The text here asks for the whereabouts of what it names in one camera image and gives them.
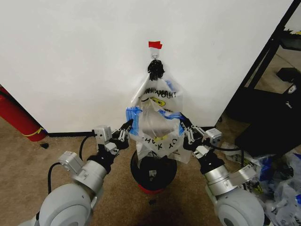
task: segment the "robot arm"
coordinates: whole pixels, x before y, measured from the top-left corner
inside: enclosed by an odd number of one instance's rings
[[[51,192],[44,200],[39,214],[20,226],[85,226],[103,194],[103,179],[110,172],[114,158],[121,149],[129,147],[128,132],[133,120],[111,132],[108,126],[94,129],[97,154],[84,163],[76,153],[65,152],[59,162],[71,173],[73,184]]]
[[[217,157],[212,148],[219,143],[222,133],[215,128],[205,132],[183,117],[183,147],[192,151],[198,159],[200,171],[207,180],[206,192],[222,225],[263,226],[264,211],[257,198],[238,188],[238,185],[253,178],[255,171],[247,165],[235,173],[229,173],[224,161]]]

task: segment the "yellow strap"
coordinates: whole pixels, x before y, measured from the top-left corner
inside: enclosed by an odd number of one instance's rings
[[[30,136],[33,136],[33,135],[35,135],[35,134],[39,134],[42,130],[44,130],[42,127],[40,127],[37,131],[35,131],[34,133],[31,133],[31,134],[29,134],[29,135],[25,135],[25,134],[23,134],[24,136],[26,136],[26,137],[30,137]]]

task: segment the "red tape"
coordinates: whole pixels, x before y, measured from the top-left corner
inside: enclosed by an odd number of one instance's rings
[[[150,47],[161,49],[162,48],[161,41],[149,41],[149,48]]]
[[[146,194],[159,194],[164,191],[164,188],[161,188],[161,189],[155,190],[155,191],[150,191],[150,190],[147,190],[144,187],[142,187],[140,184],[138,184],[138,187]]]

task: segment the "silver metal bracket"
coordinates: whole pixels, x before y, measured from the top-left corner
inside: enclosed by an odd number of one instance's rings
[[[84,166],[84,162],[75,152],[66,151],[58,160],[67,169],[67,171],[70,171],[72,174],[78,174]]]

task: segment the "red fire extinguisher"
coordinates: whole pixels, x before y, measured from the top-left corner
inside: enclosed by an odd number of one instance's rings
[[[0,87],[0,116],[31,141],[42,140],[47,135],[3,87]]]

